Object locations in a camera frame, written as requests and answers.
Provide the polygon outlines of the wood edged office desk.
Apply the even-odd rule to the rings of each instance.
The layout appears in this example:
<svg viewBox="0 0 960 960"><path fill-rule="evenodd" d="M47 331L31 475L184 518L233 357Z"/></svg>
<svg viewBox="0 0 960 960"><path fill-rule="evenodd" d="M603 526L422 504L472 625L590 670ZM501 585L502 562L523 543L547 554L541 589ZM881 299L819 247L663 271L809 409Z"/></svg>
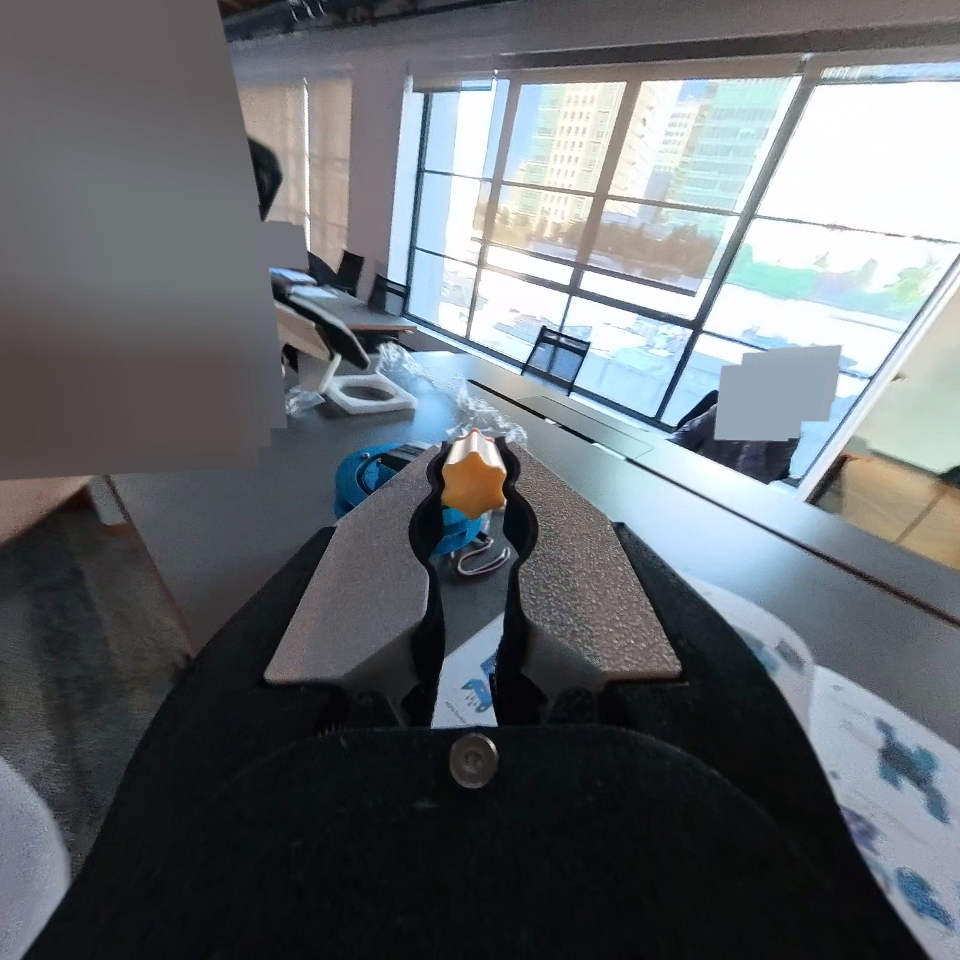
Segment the wood edged office desk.
<svg viewBox="0 0 960 960"><path fill-rule="evenodd" d="M412 321L376 311L338 287L317 284L301 270L271 268L270 284L279 305L316 326L327 323L354 333L394 336L416 330Z"/></svg>

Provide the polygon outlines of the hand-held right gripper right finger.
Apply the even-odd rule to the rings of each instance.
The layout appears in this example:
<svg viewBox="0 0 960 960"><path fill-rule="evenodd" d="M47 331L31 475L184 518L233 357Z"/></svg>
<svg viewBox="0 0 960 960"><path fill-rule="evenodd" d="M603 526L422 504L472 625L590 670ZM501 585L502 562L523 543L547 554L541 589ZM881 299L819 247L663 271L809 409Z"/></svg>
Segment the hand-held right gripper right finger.
<svg viewBox="0 0 960 960"><path fill-rule="evenodd" d="M496 446L515 559L493 700L556 702L571 690L678 680L678 654L615 524L521 446Z"/></svg>

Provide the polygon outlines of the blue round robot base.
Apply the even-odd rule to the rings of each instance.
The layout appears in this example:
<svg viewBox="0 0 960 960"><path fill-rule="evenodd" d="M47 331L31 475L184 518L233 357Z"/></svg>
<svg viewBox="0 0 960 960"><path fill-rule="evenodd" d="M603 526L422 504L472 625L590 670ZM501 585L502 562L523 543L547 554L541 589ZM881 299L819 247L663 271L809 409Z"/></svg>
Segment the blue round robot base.
<svg viewBox="0 0 960 960"><path fill-rule="evenodd" d="M430 445L417 440L390 445L363 447L345 457L334 476L333 509L337 520L353 511L394 476L418 459ZM489 521L468 519L461 511L442 509L443 536L432 556L452 556L462 552L483 554L494 540L489 535Z"/></svg>

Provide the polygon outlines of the dark grey desk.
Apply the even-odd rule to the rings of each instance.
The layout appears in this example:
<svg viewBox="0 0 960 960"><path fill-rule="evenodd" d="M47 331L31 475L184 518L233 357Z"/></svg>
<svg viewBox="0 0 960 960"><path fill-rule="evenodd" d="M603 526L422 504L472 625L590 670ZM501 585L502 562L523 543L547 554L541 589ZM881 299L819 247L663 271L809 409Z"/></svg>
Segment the dark grey desk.
<svg viewBox="0 0 960 960"><path fill-rule="evenodd" d="M865 533L798 498L590 407L611 440L550 424L521 401L550 396L472 354L419 352L445 382L463 378L525 430L531 453L674 569L749 599L790 626L815 660L959 738L958 572ZM248 469L121 474L112 484L195 647L206 643L320 528L334 521L333 474L370 445L447 437L451 398L415 381L413 414L290 419Z"/></svg>

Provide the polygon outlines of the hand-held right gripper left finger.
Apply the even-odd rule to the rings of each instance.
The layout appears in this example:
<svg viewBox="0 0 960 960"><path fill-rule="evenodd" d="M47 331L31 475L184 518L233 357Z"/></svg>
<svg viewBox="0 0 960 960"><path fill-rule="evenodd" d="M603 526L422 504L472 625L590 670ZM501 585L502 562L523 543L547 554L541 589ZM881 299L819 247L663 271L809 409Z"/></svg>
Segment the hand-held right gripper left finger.
<svg viewBox="0 0 960 960"><path fill-rule="evenodd" d="M433 703L446 631L430 558L443 537L434 444L335 526L264 673Z"/></svg>

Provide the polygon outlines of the large grid window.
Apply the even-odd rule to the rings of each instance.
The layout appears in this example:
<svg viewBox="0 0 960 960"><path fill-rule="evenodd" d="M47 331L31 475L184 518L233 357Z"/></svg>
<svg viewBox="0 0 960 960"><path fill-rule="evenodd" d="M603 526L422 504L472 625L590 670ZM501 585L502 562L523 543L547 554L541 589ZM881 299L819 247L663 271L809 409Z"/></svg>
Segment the large grid window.
<svg viewBox="0 0 960 960"><path fill-rule="evenodd" d="M958 271L958 62L492 71L425 81L407 313L664 429L772 350L839 349L807 479Z"/></svg>

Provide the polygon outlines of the white cloth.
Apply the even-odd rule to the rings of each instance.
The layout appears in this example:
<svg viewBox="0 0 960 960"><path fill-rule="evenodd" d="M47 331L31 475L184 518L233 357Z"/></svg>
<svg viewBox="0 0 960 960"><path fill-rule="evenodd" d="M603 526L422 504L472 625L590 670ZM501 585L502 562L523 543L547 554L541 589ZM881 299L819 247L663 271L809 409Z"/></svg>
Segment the white cloth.
<svg viewBox="0 0 960 960"><path fill-rule="evenodd" d="M1 957L28 952L70 883L69 853L42 797L1 760Z"/></svg>

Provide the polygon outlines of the orange handled screwdriver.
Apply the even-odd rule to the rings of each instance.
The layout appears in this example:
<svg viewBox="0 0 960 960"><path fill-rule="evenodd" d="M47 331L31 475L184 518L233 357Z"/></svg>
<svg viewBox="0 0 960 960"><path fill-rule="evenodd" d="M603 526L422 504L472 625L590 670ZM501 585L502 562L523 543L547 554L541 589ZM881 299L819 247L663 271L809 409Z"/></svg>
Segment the orange handled screwdriver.
<svg viewBox="0 0 960 960"><path fill-rule="evenodd" d="M506 506L507 465L496 440L479 429L451 442L440 475L443 505L471 521Z"/></svg>

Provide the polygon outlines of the white and black stand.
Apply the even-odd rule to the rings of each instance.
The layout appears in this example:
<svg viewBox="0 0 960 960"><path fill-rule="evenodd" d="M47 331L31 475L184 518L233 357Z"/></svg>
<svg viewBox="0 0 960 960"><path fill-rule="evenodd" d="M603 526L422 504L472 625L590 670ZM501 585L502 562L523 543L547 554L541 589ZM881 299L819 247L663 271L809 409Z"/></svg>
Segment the white and black stand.
<svg viewBox="0 0 960 960"><path fill-rule="evenodd" d="M273 300L280 346L295 356L293 382L316 390L342 413L367 414L407 413L417 409L414 396L386 377L375 373L375 348L386 341L399 341L399 336L354 333L340 325L326 322L314 324Z"/></svg>

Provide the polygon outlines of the printed instruction sheet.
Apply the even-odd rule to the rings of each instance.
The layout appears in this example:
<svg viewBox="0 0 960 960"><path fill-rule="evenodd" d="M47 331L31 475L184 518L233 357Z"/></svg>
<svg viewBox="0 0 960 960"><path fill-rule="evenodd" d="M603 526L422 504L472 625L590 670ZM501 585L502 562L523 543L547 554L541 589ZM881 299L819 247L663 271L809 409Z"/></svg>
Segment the printed instruction sheet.
<svg viewBox="0 0 960 960"><path fill-rule="evenodd" d="M496 726L489 680L506 569L441 570L447 656L436 728ZM808 735L878 886L930 958L959 957L959 754L892 704L814 662L801 636L723 587L683 578L738 631Z"/></svg>

